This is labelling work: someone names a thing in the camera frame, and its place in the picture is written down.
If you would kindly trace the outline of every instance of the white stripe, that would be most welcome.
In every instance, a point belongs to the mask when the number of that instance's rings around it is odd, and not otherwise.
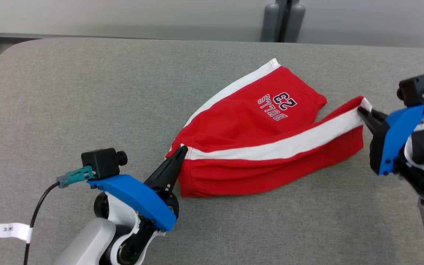
[[[372,108],[367,100],[362,107],[365,109]],[[263,161],[291,158],[299,153],[323,146],[336,137],[364,124],[363,120],[358,115],[357,109],[358,108],[354,108],[319,126],[273,143],[219,150],[209,153],[202,152],[195,148],[190,149],[192,153],[189,159],[245,159]]]
[[[281,65],[278,63],[276,58],[272,59],[271,61],[267,62],[265,65],[260,67],[258,70],[249,73],[245,75],[244,77],[236,80],[235,82],[229,84],[226,88],[222,89],[220,92],[215,94],[213,97],[211,97],[207,102],[205,102],[198,110],[192,114],[192,116],[189,118],[187,123],[185,123],[184,127],[189,125],[191,121],[199,115],[202,111],[205,111],[207,109],[210,109],[214,104],[222,100],[223,98],[226,98],[230,96],[231,94],[237,92],[238,90],[242,89],[243,87],[251,84],[252,82],[265,77],[266,75],[270,74],[272,71],[278,69]]]

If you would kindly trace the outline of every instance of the white panel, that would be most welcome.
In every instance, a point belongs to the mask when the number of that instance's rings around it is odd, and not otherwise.
[[[259,40],[273,0],[0,0],[0,33]]]
[[[424,1],[300,0],[298,42],[424,47]]]

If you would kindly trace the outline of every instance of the gray table surface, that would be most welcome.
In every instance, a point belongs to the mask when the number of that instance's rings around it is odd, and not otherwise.
[[[57,176],[80,154],[114,147],[122,169],[146,179],[190,115],[223,87],[276,57],[325,95],[319,117],[365,95],[381,111],[424,73],[424,49],[289,43],[47,39],[0,57],[0,223],[28,223]],[[396,176],[375,176],[366,147],[276,190],[180,198],[180,219],[145,264],[424,264],[417,197]],[[94,218],[97,191],[55,189],[35,224],[29,263],[51,264]],[[25,243],[0,238],[0,265]]]

